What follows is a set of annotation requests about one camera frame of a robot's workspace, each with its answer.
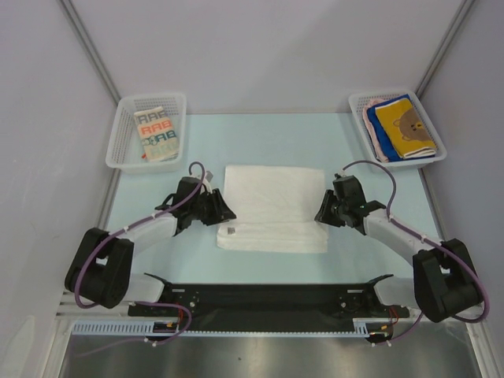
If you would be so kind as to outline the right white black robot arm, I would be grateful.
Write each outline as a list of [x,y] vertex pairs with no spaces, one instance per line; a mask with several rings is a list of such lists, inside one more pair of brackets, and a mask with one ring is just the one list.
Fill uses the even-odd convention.
[[363,309],[378,317],[391,307],[391,298],[406,294],[408,306],[418,308],[439,323],[484,302],[477,274],[465,244],[458,239],[434,241],[393,218],[382,203],[367,201],[355,176],[335,175],[333,188],[324,194],[315,221],[348,227],[393,250],[413,268],[411,283],[380,286],[364,294]]

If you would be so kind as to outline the white towel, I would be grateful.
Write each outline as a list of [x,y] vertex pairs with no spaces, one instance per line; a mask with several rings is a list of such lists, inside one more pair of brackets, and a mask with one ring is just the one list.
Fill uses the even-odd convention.
[[224,201],[236,215],[220,225],[226,250],[323,254],[328,228],[314,220],[325,193],[324,171],[301,167],[229,165]]

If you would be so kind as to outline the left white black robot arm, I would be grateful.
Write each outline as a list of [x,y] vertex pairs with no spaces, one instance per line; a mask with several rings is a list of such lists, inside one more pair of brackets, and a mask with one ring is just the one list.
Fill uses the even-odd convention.
[[65,288],[81,309],[112,309],[127,298],[164,315],[173,306],[172,294],[164,290],[162,280],[132,273],[134,256],[179,235],[193,221],[211,226],[235,219],[218,189],[210,188],[205,179],[185,176],[148,217],[113,233],[87,230],[66,274]]

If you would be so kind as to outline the yellow brown bear towel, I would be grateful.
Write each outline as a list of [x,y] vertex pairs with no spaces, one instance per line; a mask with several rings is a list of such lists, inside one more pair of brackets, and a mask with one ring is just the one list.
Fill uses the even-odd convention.
[[436,145],[408,96],[376,104],[374,112],[401,159],[426,158],[436,154]]

